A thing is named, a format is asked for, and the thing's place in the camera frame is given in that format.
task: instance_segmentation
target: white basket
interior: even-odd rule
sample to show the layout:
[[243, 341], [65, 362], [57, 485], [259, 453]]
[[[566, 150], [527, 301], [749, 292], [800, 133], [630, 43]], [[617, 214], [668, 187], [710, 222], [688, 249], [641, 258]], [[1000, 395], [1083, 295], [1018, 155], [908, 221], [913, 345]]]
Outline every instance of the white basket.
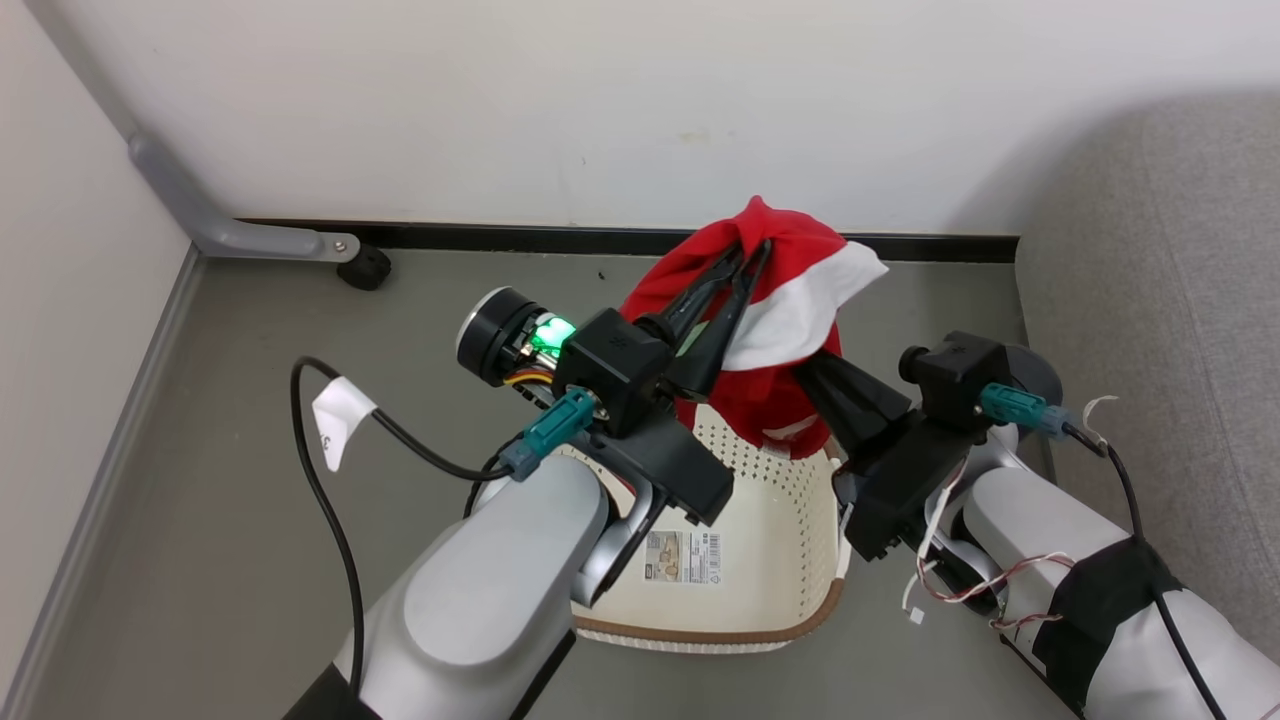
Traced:
[[[812, 633], [835, 610], [851, 548], [840, 536], [827, 456], [791, 461], [756, 450], [705, 405], [694, 434], [733, 469], [733, 497], [714, 528], [667, 509], [654, 530], [680, 532], [681, 542], [718, 534], [718, 584], [646, 579], [641, 547], [595, 607], [573, 605], [580, 637], [664, 652], [765, 652]], [[567, 446], [558, 452], [586, 461], [618, 509], [630, 510], [634, 497], [608, 470]]]

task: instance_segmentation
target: black baseboard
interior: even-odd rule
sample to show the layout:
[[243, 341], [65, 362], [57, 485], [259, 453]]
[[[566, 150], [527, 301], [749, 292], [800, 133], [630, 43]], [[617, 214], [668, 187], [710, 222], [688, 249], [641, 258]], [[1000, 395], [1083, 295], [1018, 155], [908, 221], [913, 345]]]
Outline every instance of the black baseboard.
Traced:
[[[567, 255], [666, 255], [692, 231], [472, 225], [453, 223], [371, 223], [360, 220], [248, 220], [320, 232], [348, 232], [374, 247], [548, 252]], [[842, 233], [881, 260], [929, 263], [1012, 263], [1012, 236]]]

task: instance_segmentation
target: baseboard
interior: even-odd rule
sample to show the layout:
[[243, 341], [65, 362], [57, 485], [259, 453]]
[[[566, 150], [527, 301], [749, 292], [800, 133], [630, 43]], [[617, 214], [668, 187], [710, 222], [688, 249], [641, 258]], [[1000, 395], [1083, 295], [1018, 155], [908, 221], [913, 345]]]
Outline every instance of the baseboard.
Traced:
[[124, 401], [120, 419], [115, 424], [106, 452], [99, 464], [93, 484], [84, 500], [84, 507], [76, 521], [72, 537], [67, 542], [67, 551], [58, 565], [54, 582], [50, 584], [49, 594], [36, 619], [36, 626], [27, 641], [18, 670], [14, 674], [13, 684], [4, 705], [0, 706], [0, 720], [27, 720], [31, 716], [32, 703], [49, 660], [56, 648], [59, 639], [67, 628], [68, 619], [79, 596], [79, 588], [86, 571], [95, 559], [95, 548], [102, 534], [104, 520], [109, 515], [115, 491], [120, 484], [120, 471], [129, 450], [137, 441], [138, 432], [151, 407], [159, 380], [168, 365], [169, 354], [173, 348], [178, 331], [191, 306], [196, 286], [200, 283], [200, 252], [192, 246], [178, 278], [174, 281], [169, 300], [160, 314], [160, 323], [151, 337], [147, 352], [138, 366], [138, 374], [133, 379], [133, 387]]
[[[457, 223], [385, 223], [362, 220], [250, 219], [319, 232], [348, 232], [375, 247], [470, 250], [476, 252], [547, 252], [563, 255], [666, 255], [691, 229], [479, 225]], [[1014, 236], [842, 233], [867, 245], [881, 260], [920, 263], [1012, 263]]]

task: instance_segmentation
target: gray robot arm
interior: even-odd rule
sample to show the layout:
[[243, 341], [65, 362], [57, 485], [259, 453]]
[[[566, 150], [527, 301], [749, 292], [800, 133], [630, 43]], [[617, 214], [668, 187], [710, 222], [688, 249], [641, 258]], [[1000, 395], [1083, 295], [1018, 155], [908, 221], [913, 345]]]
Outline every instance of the gray robot arm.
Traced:
[[[713, 283], [749, 286], [732, 268], [713, 270]], [[495, 480], [471, 518], [443, 533], [367, 612], [358, 700], [348, 684], [348, 637], [288, 719], [522, 717], [572, 646], [570, 601], [591, 606], [607, 592], [663, 507], [714, 521], [732, 492], [732, 473], [675, 421], [669, 406], [672, 397], [704, 397], [707, 368], [718, 365], [716, 348], [696, 342], [695, 360], [705, 360], [675, 363], [689, 316], [700, 315], [716, 293], [701, 287], [686, 295], [673, 306], [682, 304], [691, 315], [632, 325], [604, 311], [556, 348], [538, 342], [554, 315], [509, 288], [477, 305], [460, 333], [460, 361], [493, 386], [520, 368], [540, 368], [554, 382], [521, 392], [544, 407], [567, 388], [588, 389], [595, 423], [571, 442], [627, 479], [636, 506], [627, 518], [616, 516], [594, 473], [563, 456], [544, 459], [524, 480]], [[722, 323], [712, 334], [727, 342], [732, 329]], [[667, 377], [673, 366], [684, 384]], [[1124, 612], [1094, 616], [1094, 606], [1115, 598], [1100, 600], [1089, 583], [1123, 570], [1123, 562], [1148, 562], [1149, 548], [1134, 555], [1125, 548], [1126, 533], [1028, 470], [1010, 450], [1016, 429], [983, 413], [983, 388], [1016, 380], [1005, 346], [952, 333], [938, 348], [909, 351], [901, 372], [922, 387], [919, 409], [831, 355], [795, 369], [851, 456], [833, 489], [855, 551], [874, 560], [901, 542], [924, 544], [932, 577], [950, 592], [989, 582], [960, 603], [991, 619], [1002, 642], [1078, 714], [1210, 717], [1146, 577], [1129, 588]], [[521, 456], [507, 457], [515, 466]], [[943, 484], [955, 492], [942, 493]], [[934, 530], [940, 503], [950, 506], [943, 510], [951, 519]], [[1074, 566], [1042, 562], [1001, 579], [1044, 553], [1069, 556]], [[1155, 564], [1162, 568], [1158, 559]], [[1167, 580], [1176, 585], [1164, 591], [1172, 619], [1224, 716], [1280, 712], [1280, 669], [1212, 607], [1171, 575]]]

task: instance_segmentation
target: caster wheel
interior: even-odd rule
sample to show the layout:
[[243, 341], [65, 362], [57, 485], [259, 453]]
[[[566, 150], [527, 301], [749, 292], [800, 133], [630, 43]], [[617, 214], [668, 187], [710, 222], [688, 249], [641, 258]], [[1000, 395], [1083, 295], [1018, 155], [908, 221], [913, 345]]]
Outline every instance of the caster wheel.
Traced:
[[392, 274], [392, 259], [372, 245], [360, 243], [360, 252], [338, 265], [338, 277], [356, 290], [378, 290]]

